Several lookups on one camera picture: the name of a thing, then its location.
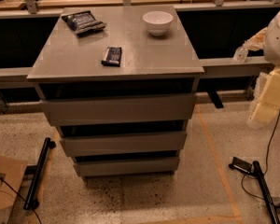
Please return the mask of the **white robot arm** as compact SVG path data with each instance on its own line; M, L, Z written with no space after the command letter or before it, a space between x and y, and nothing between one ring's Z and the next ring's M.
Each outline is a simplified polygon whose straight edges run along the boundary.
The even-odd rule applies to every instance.
M254 129L268 125L280 111L280 11L269 25L244 42L248 50L263 50L274 69L257 81L257 94L247 124Z

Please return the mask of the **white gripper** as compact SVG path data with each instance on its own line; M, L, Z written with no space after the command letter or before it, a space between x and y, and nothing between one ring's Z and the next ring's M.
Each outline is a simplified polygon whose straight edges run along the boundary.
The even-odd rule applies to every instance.
M254 101L249 108L246 124L253 129L269 125L280 109L280 66L269 74L260 73L254 92Z

